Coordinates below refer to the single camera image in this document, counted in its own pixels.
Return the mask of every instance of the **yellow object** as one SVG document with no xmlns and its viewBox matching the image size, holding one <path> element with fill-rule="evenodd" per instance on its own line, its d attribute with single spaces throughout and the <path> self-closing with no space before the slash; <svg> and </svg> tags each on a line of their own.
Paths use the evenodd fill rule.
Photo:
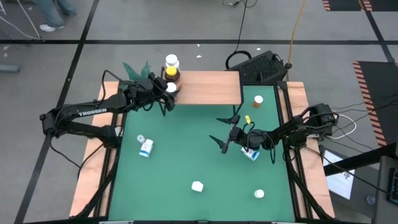
<svg viewBox="0 0 398 224">
<path fill-rule="evenodd" d="M 251 123 L 251 121 L 250 121 L 250 117 L 249 117 L 249 115 L 246 115 L 246 116 L 245 116 L 245 118 L 246 118 L 246 122 L 247 122 L 248 124 L 250 124 L 250 123 Z"/>
<path fill-rule="evenodd" d="M 177 74 L 177 69 L 174 66 L 167 67 L 166 68 L 166 74 L 168 76 L 173 77 L 173 76 L 175 76 Z"/>
</svg>

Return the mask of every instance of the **brown bottle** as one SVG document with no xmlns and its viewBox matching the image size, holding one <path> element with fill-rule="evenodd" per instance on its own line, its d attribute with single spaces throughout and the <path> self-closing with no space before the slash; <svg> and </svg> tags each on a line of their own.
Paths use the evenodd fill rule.
<svg viewBox="0 0 398 224">
<path fill-rule="evenodd" d="M 178 71 L 174 66 L 169 66 L 166 68 L 164 78 L 167 82 L 173 82 L 177 84 L 180 80 L 180 71 Z"/>
</svg>

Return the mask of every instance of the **jeans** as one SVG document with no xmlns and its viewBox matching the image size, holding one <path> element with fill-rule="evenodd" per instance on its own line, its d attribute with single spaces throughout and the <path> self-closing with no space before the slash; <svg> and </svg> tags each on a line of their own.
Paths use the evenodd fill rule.
<svg viewBox="0 0 398 224">
<path fill-rule="evenodd" d="M 69 0 L 55 1 L 58 3 L 62 13 L 64 13 L 66 16 L 72 16 L 76 14 L 76 9 L 74 6 L 72 6 L 72 4 L 70 4 Z M 54 28 L 65 26 L 65 22 L 55 8 L 55 3 L 53 0 L 34 0 L 34 2 L 39 6 L 47 25 Z"/>
</svg>

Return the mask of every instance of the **white bottle cap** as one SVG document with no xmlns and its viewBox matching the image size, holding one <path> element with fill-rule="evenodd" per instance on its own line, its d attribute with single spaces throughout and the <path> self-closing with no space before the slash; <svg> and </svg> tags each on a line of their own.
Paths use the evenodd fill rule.
<svg viewBox="0 0 398 224">
<path fill-rule="evenodd" d="M 175 91 L 177 91 L 177 85 L 175 84 L 175 83 L 167 83 L 167 89 L 166 89 L 166 92 L 168 92 L 168 93 L 173 93 L 173 92 L 175 92 Z"/>
<path fill-rule="evenodd" d="M 254 101 L 255 101 L 256 103 L 262 103 L 263 100 L 264 100 L 264 99 L 262 99 L 262 96 L 255 96 L 255 97 L 254 97 Z"/>
<path fill-rule="evenodd" d="M 151 144 L 153 144 L 154 142 L 153 142 L 152 140 L 150 140 L 150 139 L 146 139 L 146 140 L 145 140 L 145 143 L 147 143 L 147 144 L 150 144 L 150 145 L 151 145 Z"/>
<path fill-rule="evenodd" d="M 194 181 L 192 183 L 192 190 L 201 192 L 203 190 L 203 183 L 201 183 L 200 181 Z"/>
<path fill-rule="evenodd" d="M 264 197 L 264 191 L 261 190 L 261 189 L 256 190 L 256 191 L 254 192 L 254 196 L 255 196 L 256 198 L 263 198 L 263 197 Z"/>
<path fill-rule="evenodd" d="M 174 66 L 178 68 L 180 66 L 180 62 L 175 54 L 169 54 L 166 56 L 166 67 Z"/>
<path fill-rule="evenodd" d="M 143 135 L 140 134 L 140 135 L 137 136 L 137 140 L 138 140 L 141 144 L 143 144 L 143 143 L 145 142 L 146 139 L 145 139 L 145 137 L 144 137 Z"/>
</svg>

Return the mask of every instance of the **green table surface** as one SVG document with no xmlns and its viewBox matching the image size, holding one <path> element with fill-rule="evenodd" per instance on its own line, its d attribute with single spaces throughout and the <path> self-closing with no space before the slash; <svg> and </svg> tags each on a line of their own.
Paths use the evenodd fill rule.
<svg viewBox="0 0 398 224">
<path fill-rule="evenodd" d="M 244 86 L 239 127 L 249 115 L 258 129 L 279 126 L 273 86 Z M 253 108 L 254 96 L 264 102 Z M 276 147 L 276 163 L 261 149 L 252 161 L 231 143 L 222 154 L 209 134 L 225 141 L 232 106 L 177 105 L 162 116 L 158 105 L 150 111 L 130 112 L 124 130 L 109 220 L 211 220 L 294 221 L 282 146 Z M 138 154 L 137 135 L 154 141 L 150 158 Z M 193 181 L 203 192 L 191 189 Z M 262 189 L 264 198 L 254 197 Z"/>
</svg>

